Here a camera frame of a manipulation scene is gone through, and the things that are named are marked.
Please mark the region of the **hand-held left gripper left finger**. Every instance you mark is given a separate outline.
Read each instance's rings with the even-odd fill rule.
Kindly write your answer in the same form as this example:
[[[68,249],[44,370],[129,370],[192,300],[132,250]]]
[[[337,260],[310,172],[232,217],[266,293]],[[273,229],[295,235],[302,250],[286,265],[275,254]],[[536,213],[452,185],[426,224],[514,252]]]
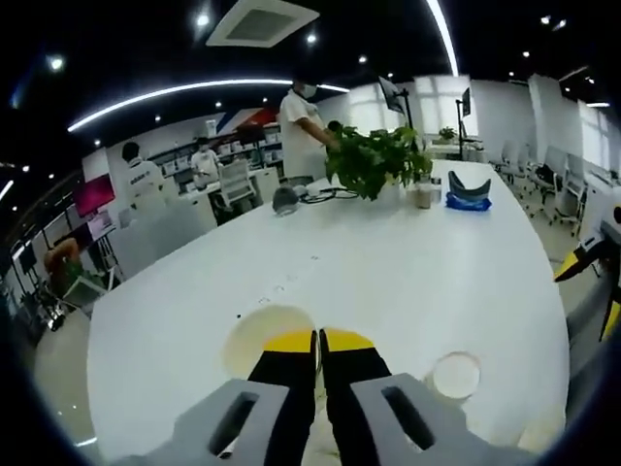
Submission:
[[[300,465],[315,414],[314,329],[268,340],[246,380],[232,379],[180,415],[171,438],[116,465]]]

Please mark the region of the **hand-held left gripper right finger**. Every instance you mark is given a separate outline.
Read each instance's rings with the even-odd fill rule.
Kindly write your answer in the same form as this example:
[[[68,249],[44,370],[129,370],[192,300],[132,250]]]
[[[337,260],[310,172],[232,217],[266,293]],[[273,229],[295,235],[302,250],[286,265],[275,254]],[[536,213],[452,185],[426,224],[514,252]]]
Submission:
[[[327,415],[343,465],[534,465],[523,449],[497,447],[466,416],[409,374],[392,374],[373,342],[319,332]]]

